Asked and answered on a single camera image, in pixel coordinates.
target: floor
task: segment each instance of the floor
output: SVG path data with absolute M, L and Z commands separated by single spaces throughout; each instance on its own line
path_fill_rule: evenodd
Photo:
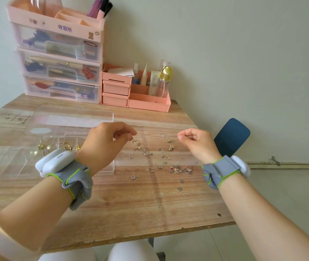
M 249 182 L 278 210 L 309 235 L 309 169 L 253 170 Z M 95 247 L 99 261 L 112 245 Z M 156 237 L 156 252 L 166 261 L 255 260 L 236 225 Z

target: white bangle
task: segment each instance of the white bangle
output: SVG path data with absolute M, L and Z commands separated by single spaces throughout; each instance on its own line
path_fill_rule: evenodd
M 37 261 L 41 248 L 31 251 L 14 241 L 0 227 L 0 255 L 9 261 Z

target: wood grain surface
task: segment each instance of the wood grain surface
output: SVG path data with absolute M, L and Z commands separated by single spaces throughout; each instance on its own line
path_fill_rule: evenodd
M 183 129 L 196 127 L 175 101 L 169 113 L 163 113 L 21 95 L 0 109 L 0 159 L 23 136 L 40 105 L 113 111 L 115 121 L 134 126 L 141 147 L 134 150 L 136 145 L 129 142 L 115 159 L 114 174 L 94 177 L 92 198 L 77 211 L 67 210 L 43 246 L 45 252 L 235 224 L 218 191 L 206 185 L 201 167 L 175 137 Z M 144 156 L 142 148 L 153 155 Z M 159 169 L 165 161 L 163 155 L 172 165 L 180 163 L 182 170 L 193 166 L 193 173 L 170 173 L 169 164 Z M 0 210 L 38 182 L 38 177 L 0 180 Z

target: pink drawer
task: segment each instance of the pink drawer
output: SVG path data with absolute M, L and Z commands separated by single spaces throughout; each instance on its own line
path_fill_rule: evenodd
M 103 104 L 128 106 L 128 96 L 103 92 Z
M 129 96 L 130 84 L 103 81 L 103 92 Z

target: clear plastic box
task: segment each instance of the clear plastic box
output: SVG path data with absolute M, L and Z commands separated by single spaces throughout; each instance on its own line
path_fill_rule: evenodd
M 72 152 L 76 152 L 83 146 L 90 128 L 102 122 L 113 122 L 113 112 L 40 106 L 27 125 L 25 135 L 0 160 L 0 179 L 40 179 L 35 169 L 37 161 L 64 147 L 63 143 L 69 143 Z M 114 161 L 98 175 L 113 173 Z
M 64 56 L 17 48 L 21 71 L 42 78 L 99 86 L 100 66 Z
M 17 43 L 21 47 L 85 61 L 100 61 L 101 45 L 93 40 L 84 40 L 15 23 L 13 28 Z
M 33 75 L 23 76 L 26 95 L 84 103 L 100 103 L 99 87 L 39 78 Z

